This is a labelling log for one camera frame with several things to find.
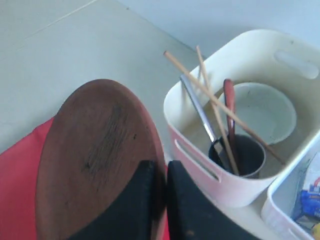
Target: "dark cup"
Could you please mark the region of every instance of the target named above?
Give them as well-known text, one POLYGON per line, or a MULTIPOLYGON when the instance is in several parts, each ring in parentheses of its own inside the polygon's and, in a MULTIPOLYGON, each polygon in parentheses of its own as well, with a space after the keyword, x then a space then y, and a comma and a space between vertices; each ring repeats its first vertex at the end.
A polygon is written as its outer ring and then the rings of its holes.
MULTIPOLYGON (((220 141, 222 147, 226 150, 223 138, 220 137, 217 141, 220 141)), ((240 134, 235 135, 235 145, 238 155, 237 167, 239 175, 249 179, 259 178, 259 172, 266 161, 265 149, 252 137, 240 134)), ((220 157, 222 156, 220 155, 218 157, 217 154, 214 154, 213 152, 214 149, 212 144, 209 150, 209 158, 222 167, 220 161, 220 157)))

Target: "wooden chopstick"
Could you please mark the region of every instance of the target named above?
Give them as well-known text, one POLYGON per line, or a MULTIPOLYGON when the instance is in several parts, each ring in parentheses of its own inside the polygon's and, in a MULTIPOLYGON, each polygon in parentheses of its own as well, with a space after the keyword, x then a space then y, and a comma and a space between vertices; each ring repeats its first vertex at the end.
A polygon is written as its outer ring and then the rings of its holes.
POLYGON ((261 137, 259 137, 253 130, 251 130, 247 124, 245 124, 240 118, 237 117, 232 111, 229 110, 222 102, 220 102, 217 97, 209 92, 197 79, 192 76, 189 71, 168 51, 165 51, 163 55, 172 62, 177 69, 179 69, 185 76, 197 86, 211 101, 213 101, 217 106, 219 106, 225 114, 230 116, 244 131, 246 131, 251 137, 257 140, 266 150, 268 150, 281 164, 286 164, 286 162, 278 156, 278 154, 270 147, 261 137))
MULTIPOLYGON (((203 60, 203 58, 201 56, 201 51, 200 51, 199 46, 196 46, 195 49, 196 49, 196 53, 198 55, 198 59, 199 59, 199 63, 200 63, 199 72, 201 71, 202 76, 203 76, 204 81, 205 81, 206 89, 209 91, 210 82, 209 82, 206 66, 204 65, 204 60, 203 60)), ((232 167, 233 173, 235 175, 239 176, 239 169, 238 169, 238 166, 236 164, 236 160, 234 158, 234 155, 232 153, 232 150, 231 150, 231 147, 230 147, 230 143, 229 143, 229 140, 228 140, 228 137, 227 137, 227 134, 226 134, 222 119, 221 119, 220 112, 218 110, 218 107, 215 105, 215 103, 213 101, 210 101, 210 103, 211 103, 213 112, 215 114, 216 121, 217 121, 218 126, 219 126, 220 131, 221 131, 222 139, 223 139, 223 142, 224 142, 224 145, 225 145, 226 154, 228 155, 229 161, 231 163, 231 167, 232 167)))

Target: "white bowl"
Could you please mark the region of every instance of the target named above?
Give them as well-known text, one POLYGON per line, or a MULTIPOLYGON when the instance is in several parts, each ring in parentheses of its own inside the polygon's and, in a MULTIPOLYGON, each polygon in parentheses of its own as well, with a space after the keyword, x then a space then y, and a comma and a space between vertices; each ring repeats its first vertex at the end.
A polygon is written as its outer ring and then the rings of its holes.
MULTIPOLYGON (((294 131, 297 113, 292 102, 281 91, 261 83, 245 82, 234 85, 235 113, 267 144, 285 140, 294 131)), ((225 94, 219 101, 225 104, 225 94)), ((227 116, 220 109, 224 126, 227 116)), ((235 133, 248 135, 236 125, 235 133)))

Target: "red fabric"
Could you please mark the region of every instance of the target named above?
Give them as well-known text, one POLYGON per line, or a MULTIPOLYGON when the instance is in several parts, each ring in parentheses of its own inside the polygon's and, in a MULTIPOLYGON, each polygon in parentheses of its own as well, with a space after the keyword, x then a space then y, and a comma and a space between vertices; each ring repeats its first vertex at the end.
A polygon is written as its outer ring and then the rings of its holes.
MULTIPOLYGON (((0 240, 34 240, 40 154, 52 120, 0 154, 0 240)), ((163 240, 169 240, 168 223, 163 240)))

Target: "white plastic basket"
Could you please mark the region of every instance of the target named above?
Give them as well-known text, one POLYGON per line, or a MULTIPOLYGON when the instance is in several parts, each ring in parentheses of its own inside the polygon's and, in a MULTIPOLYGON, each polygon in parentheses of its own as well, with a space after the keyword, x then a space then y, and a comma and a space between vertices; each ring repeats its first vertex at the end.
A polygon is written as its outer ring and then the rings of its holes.
MULTIPOLYGON (((258 82, 270 85, 292 101, 297 112, 295 130, 273 147, 287 160, 287 167, 297 164, 314 143, 320 129, 319 50, 287 34, 252 30, 227 43, 204 64, 211 91, 217 96, 224 79, 230 78, 235 84, 258 82)), ((191 74, 198 77, 198 70, 196 67, 191 74)), ((199 89, 195 89, 195 93, 209 118, 214 119, 212 111, 208 110, 208 98, 199 89)), ((207 155, 210 139, 180 82, 167 93, 163 108, 175 159, 182 161, 199 188, 213 202, 229 207, 246 206, 281 171, 286 171, 287 167, 281 167, 270 155, 267 155, 260 179, 237 177, 212 162, 207 155)))
POLYGON ((320 142, 314 145, 301 161, 291 164, 268 188, 261 217, 283 239, 313 240, 311 235, 291 219, 291 215, 300 190, 299 182, 303 180, 301 173, 305 171, 310 159, 319 150, 320 142))

